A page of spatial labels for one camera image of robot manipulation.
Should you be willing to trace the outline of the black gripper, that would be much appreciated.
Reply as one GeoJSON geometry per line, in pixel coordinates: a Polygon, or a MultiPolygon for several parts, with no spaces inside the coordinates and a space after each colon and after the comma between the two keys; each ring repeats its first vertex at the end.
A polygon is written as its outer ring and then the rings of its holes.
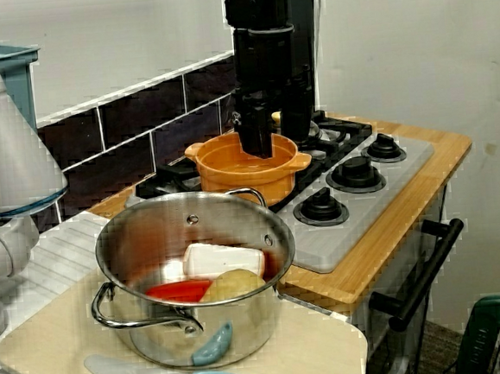
{"type": "MultiPolygon", "coordinates": [[[[233,32],[236,110],[232,121],[242,151],[269,159],[272,153],[269,107],[311,105],[312,68],[295,61],[294,26],[276,29],[235,29],[233,32]]],[[[312,107],[284,108],[281,135],[304,143],[309,138],[312,107]]]]}

